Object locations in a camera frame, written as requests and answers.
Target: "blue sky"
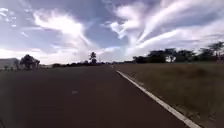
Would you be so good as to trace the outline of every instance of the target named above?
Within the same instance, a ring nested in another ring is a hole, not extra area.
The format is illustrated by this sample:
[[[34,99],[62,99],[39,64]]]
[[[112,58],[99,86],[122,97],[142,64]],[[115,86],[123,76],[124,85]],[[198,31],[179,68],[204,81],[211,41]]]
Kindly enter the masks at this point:
[[[152,49],[198,50],[224,40],[223,0],[1,0],[0,58],[43,64],[97,53],[130,60]]]

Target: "white building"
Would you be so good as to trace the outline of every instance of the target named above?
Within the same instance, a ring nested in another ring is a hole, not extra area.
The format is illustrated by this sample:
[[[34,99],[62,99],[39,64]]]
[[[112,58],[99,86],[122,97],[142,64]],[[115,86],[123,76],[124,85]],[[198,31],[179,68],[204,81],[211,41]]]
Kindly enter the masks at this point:
[[[19,63],[19,60],[16,58],[0,59],[0,70],[4,70],[6,66],[8,69],[16,69],[16,61]]]

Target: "dry grass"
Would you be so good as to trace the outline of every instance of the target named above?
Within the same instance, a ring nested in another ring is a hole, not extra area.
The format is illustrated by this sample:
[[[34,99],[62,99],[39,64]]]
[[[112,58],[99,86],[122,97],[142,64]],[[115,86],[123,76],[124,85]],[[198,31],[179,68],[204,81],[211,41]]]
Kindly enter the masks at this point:
[[[224,64],[123,64],[117,69],[204,127],[224,127]]]

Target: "asphalt road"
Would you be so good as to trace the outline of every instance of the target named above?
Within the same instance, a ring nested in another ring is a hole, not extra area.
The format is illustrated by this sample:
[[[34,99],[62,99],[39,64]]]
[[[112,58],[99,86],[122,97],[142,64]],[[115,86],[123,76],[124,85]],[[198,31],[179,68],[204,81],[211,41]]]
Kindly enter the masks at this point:
[[[108,66],[0,72],[0,118],[5,128],[187,127]]]

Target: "curb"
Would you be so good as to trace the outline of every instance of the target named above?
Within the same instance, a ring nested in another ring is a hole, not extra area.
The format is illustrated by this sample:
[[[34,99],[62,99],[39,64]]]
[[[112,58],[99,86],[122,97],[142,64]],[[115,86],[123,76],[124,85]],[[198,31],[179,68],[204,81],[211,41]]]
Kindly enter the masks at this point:
[[[183,121],[188,127],[190,127],[190,128],[201,128],[199,125],[195,124],[193,121],[191,121],[190,119],[188,119],[187,117],[185,117],[183,114],[181,114],[180,112],[178,112],[177,110],[175,110],[174,108],[172,108],[170,105],[168,105],[164,101],[160,100],[158,97],[156,97],[152,93],[148,92],[145,88],[141,87],[136,82],[134,82],[133,80],[131,80],[130,78],[128,78],[125,74],[123,74],[122,72],[120,72],[118,70],[116,70],[116,71],[122,77],[124,77],[129,82],[131,82],[132,84],[134,84],[137,88],[139,88],[142,92],[144,92],[146,95],[148,95],[150,98],[152,98],[158,104],[160,104],[163,108],[165,108],[167,111],[169,111],[174,116],[176,116],[179,120]]]

